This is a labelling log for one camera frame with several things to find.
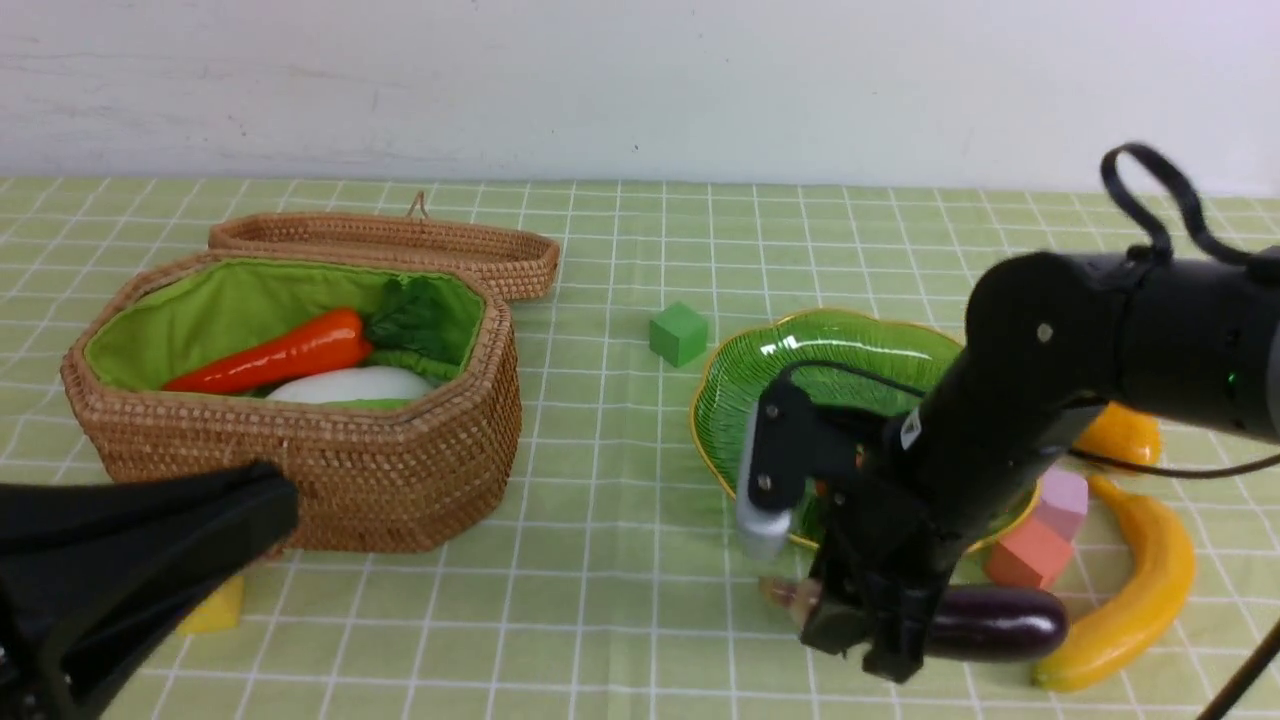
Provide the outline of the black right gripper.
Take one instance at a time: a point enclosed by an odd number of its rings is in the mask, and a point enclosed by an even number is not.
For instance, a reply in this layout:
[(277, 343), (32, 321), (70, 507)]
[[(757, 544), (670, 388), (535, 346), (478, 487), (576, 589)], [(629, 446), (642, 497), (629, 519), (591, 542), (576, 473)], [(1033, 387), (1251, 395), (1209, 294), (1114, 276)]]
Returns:
[[(815, 577), (800, 582), (800, 642), (904, 684), (957, 560), (1001, 512), (1001, 451), (989, 416), (928, 400), (901, 416), (790, 404), (790, 501), (822, 524)], [(864, 584), (872, 583), (865, 591)]]

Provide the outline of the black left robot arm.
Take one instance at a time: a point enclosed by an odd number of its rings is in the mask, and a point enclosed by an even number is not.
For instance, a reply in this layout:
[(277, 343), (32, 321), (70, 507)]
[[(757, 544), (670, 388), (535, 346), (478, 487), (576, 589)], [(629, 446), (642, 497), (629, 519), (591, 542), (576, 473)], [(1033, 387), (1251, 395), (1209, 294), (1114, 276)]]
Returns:
[(270, 462), (1, 492), (1, 715), (99, 719), (214, 591), (300, 520)]

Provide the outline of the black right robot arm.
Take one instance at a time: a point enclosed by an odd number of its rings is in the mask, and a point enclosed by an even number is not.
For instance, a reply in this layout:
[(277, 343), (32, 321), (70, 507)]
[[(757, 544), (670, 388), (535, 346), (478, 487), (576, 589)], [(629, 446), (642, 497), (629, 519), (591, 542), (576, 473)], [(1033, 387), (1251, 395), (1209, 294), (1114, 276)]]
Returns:
[(928, 657), (1043, 659), (1069, 635), (1047, 591), (952, 583), (988, 523), (1107, 404), (1277, 441), (1277, 251), (1224, 261), (1032, 252), (992, 266), (966, 346), (911, 411), (818, 404), (787, 365), (765, 388), (742, 509), (782, 514), (808, 480), (826, 537), (800, 641), (902, 683)]

